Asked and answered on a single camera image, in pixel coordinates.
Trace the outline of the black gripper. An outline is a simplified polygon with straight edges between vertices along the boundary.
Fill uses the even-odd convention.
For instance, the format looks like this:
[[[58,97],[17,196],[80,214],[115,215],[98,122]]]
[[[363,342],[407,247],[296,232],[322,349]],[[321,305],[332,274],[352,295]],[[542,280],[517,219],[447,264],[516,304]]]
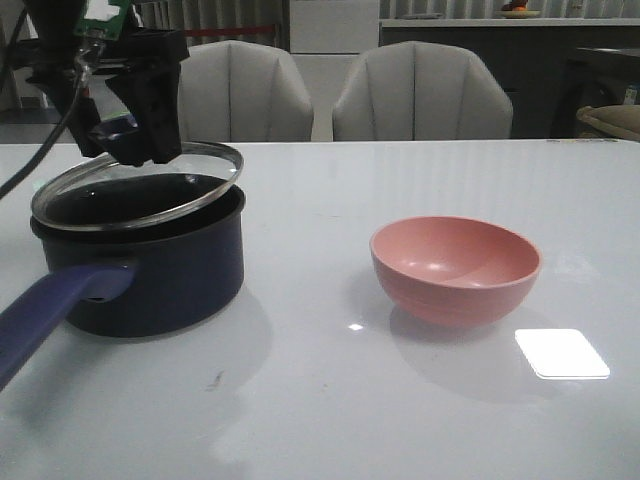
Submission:
[[[129,111],[128,116],[104,124],[104,149],[123,165],[170,162],[182,152],[177,92],[179,65],[188,57],[184,34],[143,27],[135,10],[140,3],[131,1],[118,40],[78,37],[73,28],[85,2],[26,1],[24,7],[36,37],[17,43],[11,67],[28,69],[32,85],[53,75],[71,81],[77,55],[87,51],[85,61],[92,73],[118,75],[106,85]],[[88,88],[76,89],[66,82],[47,96],[62,116],[71,108],[66,128],[82,155],[93,158],[101,154],[103,148],[90,137],[100,116]]]

